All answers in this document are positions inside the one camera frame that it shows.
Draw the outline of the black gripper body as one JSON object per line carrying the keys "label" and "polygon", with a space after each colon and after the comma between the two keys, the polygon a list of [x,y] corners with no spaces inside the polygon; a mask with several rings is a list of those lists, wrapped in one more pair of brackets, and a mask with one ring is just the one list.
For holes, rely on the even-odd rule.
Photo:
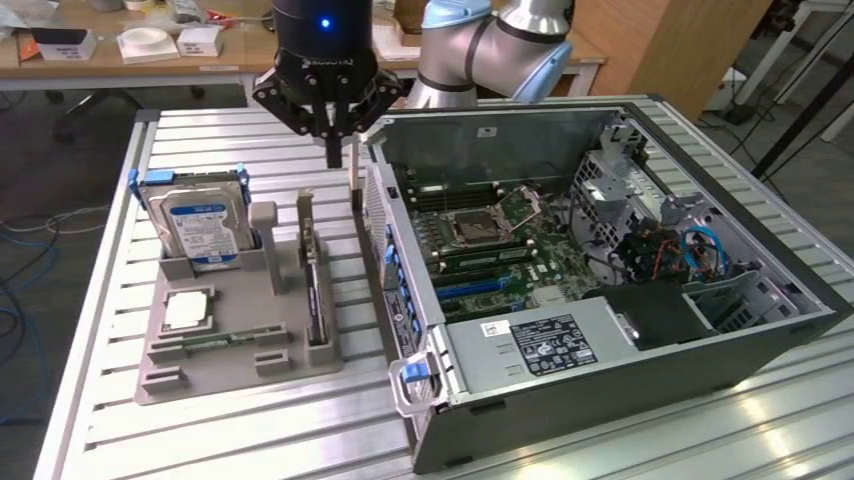
{"label": "black gripper body", "polygon": [[370,1],[275,1],[278,52],[270,105],[387,106],[387,75],[373,51]]}

